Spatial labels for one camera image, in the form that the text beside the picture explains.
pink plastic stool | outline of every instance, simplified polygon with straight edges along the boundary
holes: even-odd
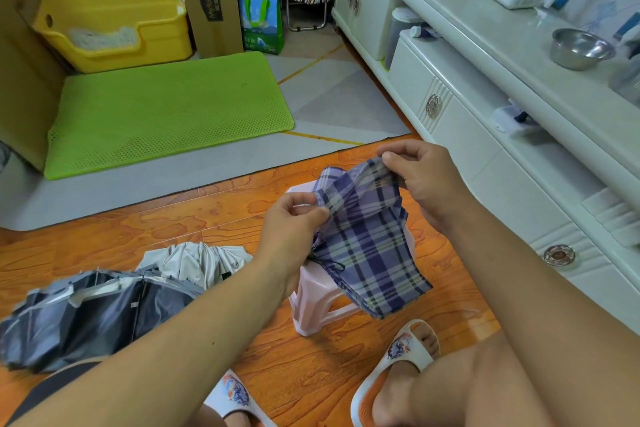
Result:
[[[315,181],[307,182],[290,188],[287,192],[311,192]],[[415,258],[415,240],[412,234],[404,228],[404,236],[411,255]],[[300,269],[298,292],[289,296],[293,311],[293,325],[301,336],[309,336],[333,321],[346,318],[360,308],[356,304],[349,304],[337,310],[329,311],[331,304],[344,291],[336,285],[329,274],[315,262],[307,262]]]

green mat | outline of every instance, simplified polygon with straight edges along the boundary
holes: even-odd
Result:
[[[44,174],[75,176],[293,126],[259,52],[69,76]]]

shopping bag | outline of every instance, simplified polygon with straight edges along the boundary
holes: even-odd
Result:
[[[244,49],[280,54],[284,46],[280,0],[239,0]]]

stainless steel bowl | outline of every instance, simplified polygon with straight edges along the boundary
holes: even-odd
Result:
[[[565,28],[552,36],[551,60],[568,69],[583,71],[616,55],[612,44],[590,32]]]

drawer handle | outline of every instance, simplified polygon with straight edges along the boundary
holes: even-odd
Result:
[[[552,267],[565,267],[575,260],[575,252],[569,245],[551,245],[542,256]]]
[[[432,94],[427,100],[427,108],[426,108],[427,115],[431,118],[436,118],[441,108],[442,108],[442,100],[438,95]]]

